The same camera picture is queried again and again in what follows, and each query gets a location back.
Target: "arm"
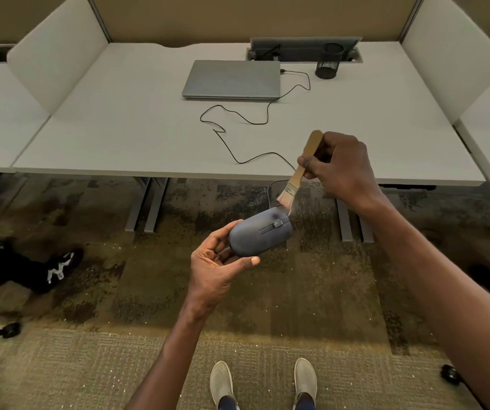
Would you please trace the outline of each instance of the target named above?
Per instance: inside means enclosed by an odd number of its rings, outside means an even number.
[[[300,157],[306,177],[367,220],[396,273],[472,390],[490,408],[490,294],[440,253],[392,206],[376,184],[366,147],[325,133],[316,157]]]
[[[238,222],[231,222],[211,233],[192,253],[188,294],[177,323],[127,404],[127,410],[176,408],[208,316],[227,293],[231,280],[242,270],[260,263],[258,257],[238,258],[229,249],[227,237]]]

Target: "floor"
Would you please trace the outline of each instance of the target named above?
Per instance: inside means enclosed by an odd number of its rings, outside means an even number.
[[[124,231],[133,179],[2,175],[0,238],[40,261],[75,246],[86,254],[47,295],[0,286],[0,325],[24,323],[22,335],[0,339],[0,409],[122,408],[178,315],[191,251],[266,209],[267,185],[171,179],[156,232],[145,234]],[[490,269],[489,187],[387,194],[460,267]],[[214,408],[208,374],[219,359],[235,373],[241,409],[290,408],[301,355],[316,367],[320,409],[478,408],[440,380],[448,360],[421,311],[351,221],[355,241],[342,243],[335,202],[317,183],[301,188],[294,236],[240,275],[209,319],[180,409]]]

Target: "gray computer mouse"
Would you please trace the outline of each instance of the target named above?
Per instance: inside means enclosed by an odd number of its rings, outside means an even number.
[[[292,225],[283,207],[255,214],[229,233],[229,246],[241,257],[257,256],[292,236]]]

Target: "gray laptop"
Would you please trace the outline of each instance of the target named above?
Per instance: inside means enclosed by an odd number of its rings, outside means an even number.
[[[186,98],[276,99],[278,61],[196,60],[182,91]]]

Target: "black mesh pen holder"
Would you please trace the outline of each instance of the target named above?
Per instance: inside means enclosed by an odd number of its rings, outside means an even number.
[[[321,79],[334,78],[344,56],[344,51],[344,47],[338,43],[323,44],[315,75]]]

